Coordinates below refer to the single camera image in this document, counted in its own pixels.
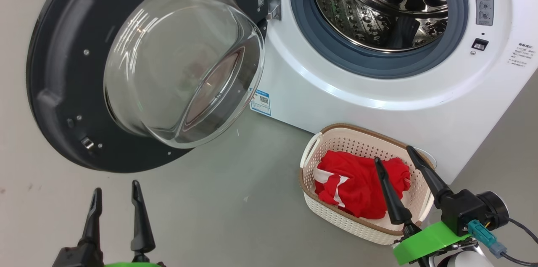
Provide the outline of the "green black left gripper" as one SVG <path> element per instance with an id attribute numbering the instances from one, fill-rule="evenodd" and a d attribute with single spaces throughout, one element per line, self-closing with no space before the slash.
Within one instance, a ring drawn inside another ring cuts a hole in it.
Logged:
<path id="1" fill-rule="evenodd" d="M 167 267 L 163 262 L 150 262 L 147 253 L 156 248 L 153 230 L 139 181 L 132 181 L 132 204 L 134 206 L 134 231 L 131 250 L 132 262 L 105 264 L 100 248 L 100 216 L 103 211 L 102 189 L 94 189 L 82 237 L 77 247 L 62 248 L 52 267 Z"/>

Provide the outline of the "white woven plastic laundry basket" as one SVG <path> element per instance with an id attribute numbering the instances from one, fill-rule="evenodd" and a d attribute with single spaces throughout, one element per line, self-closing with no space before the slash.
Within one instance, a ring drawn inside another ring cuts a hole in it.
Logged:
<path id="1" fill-rule="evenodd" d="M 406 145 L 386 135 L 355 125 L 336 123 L 329 125 L 309 140 L 301 157 L 298 183 L 308 208 L 317 216 L 358 238 L 390 245 L 402 237 L 402 225 L 393 225 L 388 215 L 381 219 L 357 218 L 337 206 L 324 203 L 315 194 L 314 170 L 327 151 L 344 151 L 355 156 L 383 160 L 400 158 L 409 167 L 410 189 L 402 196 L 403 205 L 412 214 L 412 221 L 421 226 L 433 207 L 434 197 L 423 175 L 416 169 Z"/>

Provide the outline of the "white front-load washing machine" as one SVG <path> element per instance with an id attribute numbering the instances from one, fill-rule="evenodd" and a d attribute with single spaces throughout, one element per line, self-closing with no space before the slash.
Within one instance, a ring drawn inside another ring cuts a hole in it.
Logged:
<path id="1" fill-rule="evenodd" d="M 303 36 L 290 0 L 269 20 L 257 90 L 272 118 L 317 133 L 348 123 L 421 148 L 452 182 L 538 69 L 538 0 L 494 0 L 492 26 L 476 24 L 476 0 L 448 58 L 419 75 L 374 79 L 321 56 Z"/>

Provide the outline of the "round white filter cover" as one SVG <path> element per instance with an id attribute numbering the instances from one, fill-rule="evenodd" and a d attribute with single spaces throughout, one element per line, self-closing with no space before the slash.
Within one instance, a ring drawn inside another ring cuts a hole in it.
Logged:
<path id="1" fill-rule="evenodd" d="M 430 165 L 432 166 L 433 169 L 437 168 L 438 162 L 437 162 L 436 158 L 433 157 L 433 155 L 431 155 L 430 153 L 424 151 L 421 148 L 415 148 L 415 150 L 417 150 L 417 152 L 419 152 L 419 154 L 421 154 L 421 156 L 428 159 L 428 161 L 429 161 L 429 163 L 430 163 Z"/>

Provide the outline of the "black round glass washer door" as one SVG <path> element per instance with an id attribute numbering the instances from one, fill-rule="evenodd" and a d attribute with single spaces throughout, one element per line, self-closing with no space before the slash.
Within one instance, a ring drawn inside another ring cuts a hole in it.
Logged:
<path id="1" fill-rule="evenodd" d="M 46 0 L 26 66 L 33 117 L 63 157 L 135 173 L 207 144 L 261 81 L 266 0 Z"/>

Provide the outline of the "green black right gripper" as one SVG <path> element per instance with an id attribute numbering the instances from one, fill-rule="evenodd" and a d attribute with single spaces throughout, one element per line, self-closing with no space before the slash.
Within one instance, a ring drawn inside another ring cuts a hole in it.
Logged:
<path id="1" fill-rule="evenodd" d="M 441 209 L 442 201 L 453 194 L 452 190 L 413 146 L 407 145 L 406 151 L 432 192 L 435 207 Z M 399 265 L 417 263 L 419 267 L 431 267 L 429 259 L 437 252 L 444 251 L 448 246 L 459 244 L 470 238 L 470 234 L 463 236 L 454 234 L 443 222 L 432 224 L 423 230 L 420 229 L 411 220 L 412 214 L 409 209 L 398 198 L 381 158 L 375 157 L 374 164 L 390 221 L 393 225 L 403 225 L 403 239 L 393 249 L 393 255 Z"/>

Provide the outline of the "grey warning sticker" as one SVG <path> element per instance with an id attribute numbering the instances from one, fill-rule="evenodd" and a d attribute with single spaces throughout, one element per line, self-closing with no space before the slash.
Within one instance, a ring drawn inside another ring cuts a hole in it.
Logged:
<path id="1" fill-rule="evenodd" d="M 494 21 L 494 0 L 476 0 L 476 24 L 492 26 Z"/>

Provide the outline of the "red garment with white stripes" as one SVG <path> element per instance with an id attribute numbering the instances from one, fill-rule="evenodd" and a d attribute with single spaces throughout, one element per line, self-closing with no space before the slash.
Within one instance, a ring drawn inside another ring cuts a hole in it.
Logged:
<path id="1" fill-rule="evenodd" d="M 328 151 L 313 171 L 319 200 L 354 217 L 382 219 L 387 211 L 374 159 Z"/>

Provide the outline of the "blue white energy label sticker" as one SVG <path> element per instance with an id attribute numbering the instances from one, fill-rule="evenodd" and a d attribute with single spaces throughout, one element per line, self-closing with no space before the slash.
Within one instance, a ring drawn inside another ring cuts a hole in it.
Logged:
<path id="1" fill-rule="evenodd" d="M 254 91 L 252 88 L 250 88 L 250 92 L 253 94 L 252 99 L 250 100 L 250 110 L 271 117 L 272 113 L 269 93 L 261 90 Z"/>

